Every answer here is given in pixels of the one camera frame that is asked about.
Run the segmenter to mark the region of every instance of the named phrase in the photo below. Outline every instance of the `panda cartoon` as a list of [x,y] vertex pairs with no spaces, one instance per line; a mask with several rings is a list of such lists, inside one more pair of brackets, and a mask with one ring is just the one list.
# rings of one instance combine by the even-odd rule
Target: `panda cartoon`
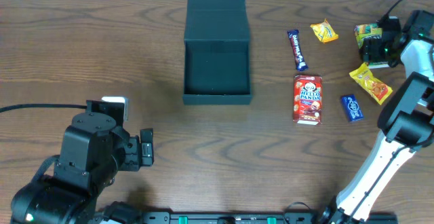
[[312,82],[308,82],[308,83],[306,83],[306,85],[304,85],[304,89],[307,92],[316,92],[316,88],[317,88],[317,86],[315,86],[315,84]]

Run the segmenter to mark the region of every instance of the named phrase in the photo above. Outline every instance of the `snack package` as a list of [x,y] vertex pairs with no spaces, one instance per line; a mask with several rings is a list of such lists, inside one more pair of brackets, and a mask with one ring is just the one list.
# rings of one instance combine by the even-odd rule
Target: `snack package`
[[349,122],[356,122],[363,119],[363,113],[361,112],[359,103],[355,99],[354,94],[349,94],[340,97],[340,103],[344,108]]
[[333,41],[339,38],[339,35],[333,31],[332,26],[330,26],[330,24],[327,22],[327,19],[324,19],[324,22],[319,24],[311,24],[311,28],[318,37],[318,40],[322,43]]
[[304,60],[304,56],[301,53],[300,37],[298,36],[298,30],[288,31],[288,38],[290,39],[292,52],[294,53],[297,71],[307,70],[309,67],[307,66],[306,61]]
[[381,39],[382,28],[378,28],[377,24],[360,24],[355,26],[354,35],[360,49],[366,39]]
[[375,78],[365,63],[355,71],[351,71],[350,76],[380,105],[392,93],[392,88]]
[[294,115],[298,124],[317,125],[321,123],[322,78],[311,75],[297,75],[294,78]]

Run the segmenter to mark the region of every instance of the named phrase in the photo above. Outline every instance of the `yellow chip bag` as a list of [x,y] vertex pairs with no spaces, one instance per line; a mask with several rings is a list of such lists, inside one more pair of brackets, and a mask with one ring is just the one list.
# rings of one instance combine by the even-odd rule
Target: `yellow chip bag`
[[311,28],[318,37],[319,41],[322,43],[333,41],[339,38],[339,35],[333,31],[332,27],[327,22],[327,19],[324,19],[324,22],[319,24],[311,24]]
[[392,88],[375,78],[365,63],[357,70],[351,71],[350,76],[380,105],[392,93]]

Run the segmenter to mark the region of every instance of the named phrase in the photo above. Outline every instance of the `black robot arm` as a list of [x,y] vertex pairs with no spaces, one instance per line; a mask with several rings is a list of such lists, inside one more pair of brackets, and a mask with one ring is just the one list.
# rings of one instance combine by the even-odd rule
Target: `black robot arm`
[[[66,129],[60,155],[47,159],[15,195],[11,223],[88,223],[118,171],[152,166],[153,130],[130,136],[122,127],[124,111],[123,103],[87,101]],[[53,163],[53,176],[44,175]]]

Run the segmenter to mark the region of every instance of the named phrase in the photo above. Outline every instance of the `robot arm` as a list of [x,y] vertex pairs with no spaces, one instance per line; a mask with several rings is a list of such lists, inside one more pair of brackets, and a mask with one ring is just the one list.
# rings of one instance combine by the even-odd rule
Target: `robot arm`
[[402,63],[408,79],[380,114],[381,131],[368,158],[332,200],[320,223],[366,221],[392,176],[422,146],[431,144],[428,138],[434,131],[433,120],[415,109],[420,104],[434,111],[434,40],[429,37],[433,23],[434,14],[413,11],[402,32],[384,43],[385,58],[389,64]]
[[[74,116],[64,133],[60,156],[46,160],[14,196],[11,223],[87,224],[118,171],[152,166],[153,131],[130,136],[123,129],[126,107],[126,100],[87,101],[86,112]],[[44,175],[52,163],[53,176]]]

